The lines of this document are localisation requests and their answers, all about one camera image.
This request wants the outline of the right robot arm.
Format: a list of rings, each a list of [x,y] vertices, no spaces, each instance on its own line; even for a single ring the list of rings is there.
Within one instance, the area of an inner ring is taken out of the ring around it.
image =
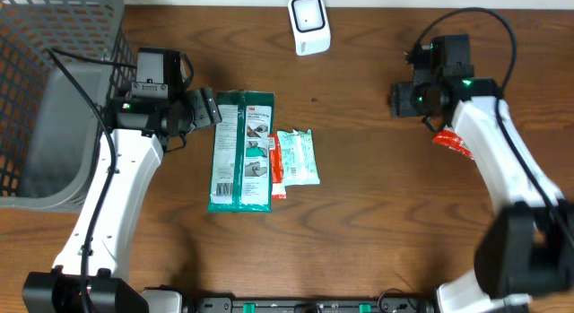
[[[410,82],[391,87],[393,117],[441,117],[470,152],[494,220],[466,274],[440,285],[436,312],[526,312],[534,297],[573,288],[573,207],[544,174],[509,114],[502,88],[477,77],[466,35],[415,43]]]

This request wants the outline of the red stick sachet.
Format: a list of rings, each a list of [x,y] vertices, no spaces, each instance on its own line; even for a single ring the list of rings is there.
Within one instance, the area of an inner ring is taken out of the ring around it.
[[[282,150],[277,135],[269,135],[269,160],[272,174],[272,198],[285,199],[286,189],[283,184]]]

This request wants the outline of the dark green package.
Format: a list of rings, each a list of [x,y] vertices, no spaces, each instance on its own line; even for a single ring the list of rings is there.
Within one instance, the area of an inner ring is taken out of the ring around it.
[[[269,213],[274,94],[223,91],[216,97],[222,122],[215,126],[209,213]]]

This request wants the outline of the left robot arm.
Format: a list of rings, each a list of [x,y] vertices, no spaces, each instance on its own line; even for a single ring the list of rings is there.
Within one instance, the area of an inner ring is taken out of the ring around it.
[[[50,272],[31,272],[22,287],[29,312],[189,312],[190,300],[169,286],[144,291],[127,282],[135,228],[169,141],[221,123],[209,87],[190,88],[187,54],[140,48],[128,88],[97,108],[61,63],[101,128],[96,170],[73,233]]]

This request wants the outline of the red snack bag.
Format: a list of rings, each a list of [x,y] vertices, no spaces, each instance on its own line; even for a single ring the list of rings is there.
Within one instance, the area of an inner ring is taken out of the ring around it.
[[[449,127],[438,131],[432,141],[449,148],[449,150],[459,152],[471,160],[474,158],[463,139]]]

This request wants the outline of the light green wipes pack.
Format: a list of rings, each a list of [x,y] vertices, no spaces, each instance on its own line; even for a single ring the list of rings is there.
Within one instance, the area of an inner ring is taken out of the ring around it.
[[[281,145],[283,184],[319,185],[312,131],[278,131],[277,137]]]

